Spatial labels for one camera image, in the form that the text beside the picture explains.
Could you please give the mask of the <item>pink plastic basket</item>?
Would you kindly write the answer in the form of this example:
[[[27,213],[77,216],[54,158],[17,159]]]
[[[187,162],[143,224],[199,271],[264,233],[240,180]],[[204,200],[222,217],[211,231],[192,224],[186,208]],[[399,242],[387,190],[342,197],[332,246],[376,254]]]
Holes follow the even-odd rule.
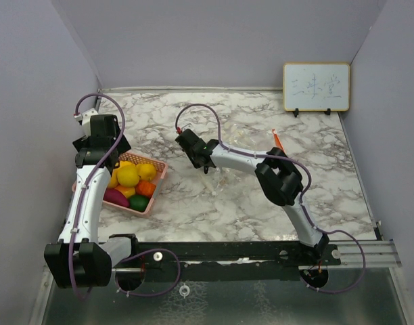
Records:
[[[86,223],[103,205],[136,216],[149,215],[160,192],[168,165],[159,160],[114,150],[98,169],[105,150],[82,149],[75,156],[76,182],[70,217]]]

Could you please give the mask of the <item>yellow toy lemon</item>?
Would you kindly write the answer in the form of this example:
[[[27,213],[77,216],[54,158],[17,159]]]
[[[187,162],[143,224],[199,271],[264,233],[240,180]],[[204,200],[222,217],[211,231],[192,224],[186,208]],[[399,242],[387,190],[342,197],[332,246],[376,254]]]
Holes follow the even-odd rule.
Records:
[[[127,165],[120,168],[117,172],[118,183],[126,188],[135,187],[140,180],[135,165]]]

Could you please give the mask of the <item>clear zip top bag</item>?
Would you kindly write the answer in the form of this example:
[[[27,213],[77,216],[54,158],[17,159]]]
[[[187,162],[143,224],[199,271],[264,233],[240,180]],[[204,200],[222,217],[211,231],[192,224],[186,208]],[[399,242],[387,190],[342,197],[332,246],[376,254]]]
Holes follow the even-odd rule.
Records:
[[[258,183],[255,169],[262,159],[254,156],[265,153],[255,149],[256,137],[250,135],[248,129],[233,124],[227,132],[223,140],[226,148],[218,145],[213,150],[214,166],[210,168],[209,175],[200,176],[204,185],[215,196],[227,188],[236,191],[246,177],[253,183]]]

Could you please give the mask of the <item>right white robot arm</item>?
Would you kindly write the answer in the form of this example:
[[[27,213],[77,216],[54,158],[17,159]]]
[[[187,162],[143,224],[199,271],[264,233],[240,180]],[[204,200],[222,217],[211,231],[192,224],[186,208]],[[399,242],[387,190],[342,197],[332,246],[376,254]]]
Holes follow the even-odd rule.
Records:
[[[228,168],[255,176],[267,199],[281,207],[292,222],[302,259],[316,265],[325,258],[329,238],[312,220],[302,198],[302,175],[281,149],[250,152],[229,148],[217,139],[205,142],[190,129],[178,129],[177,133],[176,142],[195,168],[205,173],[210,168]]]

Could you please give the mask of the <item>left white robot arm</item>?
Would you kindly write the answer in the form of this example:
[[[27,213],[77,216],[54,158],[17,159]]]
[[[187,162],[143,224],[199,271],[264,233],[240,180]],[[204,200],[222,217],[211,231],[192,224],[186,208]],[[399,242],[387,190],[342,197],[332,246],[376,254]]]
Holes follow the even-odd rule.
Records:
[[[75,191],[66,222],[55,244],[45,247],[44,258],[59,288],[107,286],[118,263],[136,265],[140,251],[133,235],[117,235],[99,242],[102,202],[118,158],[130,146],[111,114],[79,116],[87,134],[74,141]]]

